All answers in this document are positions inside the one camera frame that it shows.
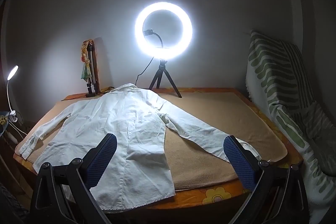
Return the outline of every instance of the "ring light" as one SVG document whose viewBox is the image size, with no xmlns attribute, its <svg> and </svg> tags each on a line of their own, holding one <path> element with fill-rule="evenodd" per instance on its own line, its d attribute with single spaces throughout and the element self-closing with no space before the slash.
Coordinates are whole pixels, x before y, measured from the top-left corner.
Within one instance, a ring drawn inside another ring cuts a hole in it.
<svg viewBox="0 0 336 224">
<path fill-rule="evenodd" d="M 143 23 L 151 13 L 158 10 L 171 11 L 172 13 L 177 15 L 182 22 L 183 27 L 182 38 L 175 46 L 171 48 L 155 47 L 154 45 L 150 44 L 143 35 Z M 188 47 L 192 35 L 193 35 L 193 28 L 187 13 L 177 5 L 168 2 L 157 2 L 147 6 L 140 12 L 135 22 L 135 38 L 137 40 L 140 49 L 145 54 L 148 54 L 149 56 L 154 56 L 155 58 L 162 60 L 168 60 L 181 54 Z"/>
</svg>

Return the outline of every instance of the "table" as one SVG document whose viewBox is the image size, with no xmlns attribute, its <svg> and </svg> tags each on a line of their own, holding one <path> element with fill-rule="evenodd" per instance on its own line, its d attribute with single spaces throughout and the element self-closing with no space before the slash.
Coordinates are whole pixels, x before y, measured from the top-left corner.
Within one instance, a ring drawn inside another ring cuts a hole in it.
<svg viewBox="0 0 336 224">
<path fill-rule="evenodd" d="M 173 89 L 153 89 L 156 93 L 171 93 Z M 288 154 L 285 158 L 275 163 L 276 166 L 288 168 L 291 164 L 302 164 L 303 158 L 294 148 L 294 146 L 288 141 L 288 139 L 282 134 L 280 130 L 246 97 L 244 97 L 238 90 L 233 88 L 179 88 L 180 92 L 231 92 L 235 93 L 246 105 L 248 105 L 276 134 L 276 136 L 285 145 Z M 73 94 L 65 98 L 65 100 L 76 99 L 84 97 L 85 93 Z M 27 182 L 34 187 L 34 181 L 36 179 L 36 172 L 33 169 L 33 164 L 24 160 L 21 156 L 14 154 L 14 159 L 18 163 L 23 176 Z M 206 205 L 215 203 L 218 201 L 226 202 L 226 207 L 234 207 L 236 203 L 234 200 L 245 196 L 248 190 L 244 189 L 238 179 L 217 184 L 210 187 L 177 191 L 176 195 L 171 198 L 161 200 L 159 202 L 146 206 L 147 209 L 176 209 L 176 208 L 188 208 L 199 205 Z"/>
</svg>

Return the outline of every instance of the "brown mat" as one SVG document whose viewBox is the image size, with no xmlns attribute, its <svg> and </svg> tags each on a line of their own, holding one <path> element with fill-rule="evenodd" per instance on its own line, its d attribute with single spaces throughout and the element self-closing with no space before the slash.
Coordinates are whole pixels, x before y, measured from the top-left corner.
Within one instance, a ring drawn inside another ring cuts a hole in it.
<svg viewBox="0 0 336 224">
<path fill-rule="evenodd" d="M 160 96 L 211 126 L 248 142 L 265 160 L 278 161 L 287 155 L 284 144 L 273 131 L 234 93 L 182 93 L 182 98 L 174 94 L 160 94 Z M 56 103 L 27 137 L 68 105 L 86 99 Z M 34 162 L 38 158 L 60 127 L 61 124 L 43 141 L 38 141 L 36 148 L 28 157 L 29 161 Z M 25 140 L 18 144 L 16 154 L 19 155 L 18 151 L 24 142 Z M 228 162 L 207 153 L 197 144 L 181 138 L 168 128 L 164 149 L 176 190 L 209 186 L 237 177 Z"/>
</svg>

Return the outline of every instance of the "white shirt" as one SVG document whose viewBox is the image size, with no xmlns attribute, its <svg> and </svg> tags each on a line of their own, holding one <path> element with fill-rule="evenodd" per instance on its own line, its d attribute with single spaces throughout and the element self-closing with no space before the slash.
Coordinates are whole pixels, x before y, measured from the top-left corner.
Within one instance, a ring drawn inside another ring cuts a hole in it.
<svg viewBox="0 0 336 224">
<path fill-rule="evenodd" d="M 68 117 L 57 135 L 33 164 L 67 165 L 84 155 L 107 133 L 117 137 L 117 150 L 98 185 L 90 189 L 102 210 L 119 211 L 143 206 L 175 195 L 164 154 L 166 126 L 207 152 L 229 161 L 223 151 L 228 134 L 211 127 L 151 90 L 123 85 L 97 99 L 73 103 L 51 121 L 41 125 L 24 143 L 24 159 L 37 140 Z M 259 157 L 248 143 L 241 145 Z"/>
</svg>

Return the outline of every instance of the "textured blue pad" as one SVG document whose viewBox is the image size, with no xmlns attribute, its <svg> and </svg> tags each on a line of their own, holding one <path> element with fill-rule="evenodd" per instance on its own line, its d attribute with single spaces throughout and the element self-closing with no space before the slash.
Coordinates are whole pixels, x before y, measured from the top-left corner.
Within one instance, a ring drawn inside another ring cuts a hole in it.
<svg viewBox="0 0 336 224">
<path fill-rule="evenodd" d="M 117 138 L 111 134 L 106 143 L 104 143 L 103 147 L 97 153 L 97 156 L 92 160 L 86 169 L 85 186 L 88 189 L 97 186 L 116 149 Z"/>
<path fill-rule="evenodd" d="M 232 137 L 233 136 L 228 136 L 224 139 L 223 144 L 224 153 L 229 159 L 235 172 L 237 173 L 238 178 L 242 183 L 243 187 L 245 189 L 249 189 L 252 191 L 256 187 L 259 179 L 257 177 L 257 170 L 251 166 L 251 164 L 248 162 L 248 159 L 243 155 L 243 153 L 239 149 L 244 150 L 244 152 L 250 152 L 250 151 L 245 150 L 241 146 L 241 144 L 239 144 L 237 141 L 235 143 Z"/>
</svg>

